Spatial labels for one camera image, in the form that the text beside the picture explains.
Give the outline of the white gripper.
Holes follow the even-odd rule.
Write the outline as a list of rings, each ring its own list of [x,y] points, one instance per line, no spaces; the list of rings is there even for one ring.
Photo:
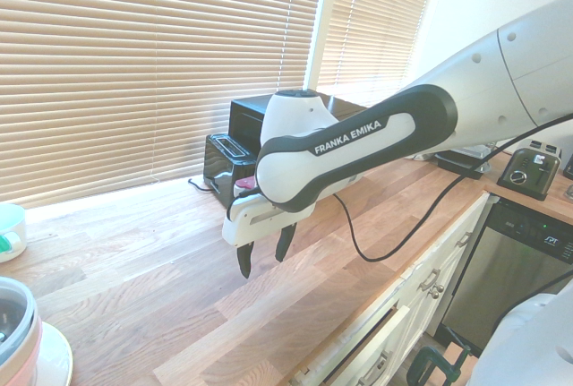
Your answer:
[[[274,206],[262,194],[250,195],[236,200],[231,206],[229,219],[224,220],[222,236],[237,248],[237,260],[241,274],[248,279],[252,270],[254,241],[281,230],[275,258],[282,262],[296,231],[296,222],[306,219],[314,211],[314,205],[298,212],[287,212]]]

